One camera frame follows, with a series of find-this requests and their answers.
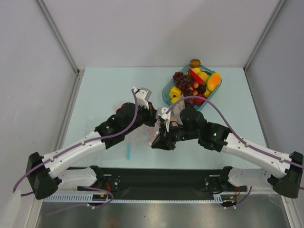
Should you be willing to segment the clear zip bag pink zipper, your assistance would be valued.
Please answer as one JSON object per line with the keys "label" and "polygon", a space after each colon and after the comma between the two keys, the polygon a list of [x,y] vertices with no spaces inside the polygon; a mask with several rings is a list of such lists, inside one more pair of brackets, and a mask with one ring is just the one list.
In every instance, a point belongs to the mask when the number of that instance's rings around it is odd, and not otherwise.
{"label": "clear zip bag pink zipper", "polygon": [[[182,121],[179,117],[180,112],[185,108],[185,103],[182,102],[174,107],[171,111],[171,123],[170,126],[177,126],[178,124],[182,124]],[[160,122],[157,121],[154,127],[148,127],[146,125],[142,125],[137,128],[133,132],[130,133],[130,140],[133,145],[148,145],[151,146],[152,142],[155,140],[157,136],[157,132],[160,127]]]}

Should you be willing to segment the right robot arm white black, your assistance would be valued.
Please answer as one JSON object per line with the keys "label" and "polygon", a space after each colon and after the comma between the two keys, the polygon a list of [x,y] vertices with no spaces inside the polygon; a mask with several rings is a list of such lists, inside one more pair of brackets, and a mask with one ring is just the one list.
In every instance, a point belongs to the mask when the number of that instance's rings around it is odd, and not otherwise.
{"label": "right robot arm white black", "polygon": [[258,166],[256,169],[224,167],[219,177],[223,190],[259,186],[272,188],[291,199],[298,197],[304,169],[301,153],[288,154],[257,145],[226,126],[208,122],[194,108],[183,109],[181,123],[176,126],[171,125],[171,113],[167,108],[160,108],[156,118],[161,123],[152,142],[154,149],[174,150],[177,142],[196,139],[207,150],[231,154]]}

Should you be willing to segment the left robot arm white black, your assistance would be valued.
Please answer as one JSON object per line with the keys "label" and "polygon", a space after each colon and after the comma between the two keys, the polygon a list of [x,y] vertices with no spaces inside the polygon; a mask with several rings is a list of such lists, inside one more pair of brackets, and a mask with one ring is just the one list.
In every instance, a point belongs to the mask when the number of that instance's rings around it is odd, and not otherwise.
{"label": "left robot arm white black", "polygon": [[71,146],[44,156],[38,152],[31,154],[26,173],[35,198],[45,199],[55,193],[64,184],[60,174],[74,163],[119,144],[126,135],[142,125],[153,127],[156,112],[152,103],[148,103],[147,108],[124,103],[115,114]]}

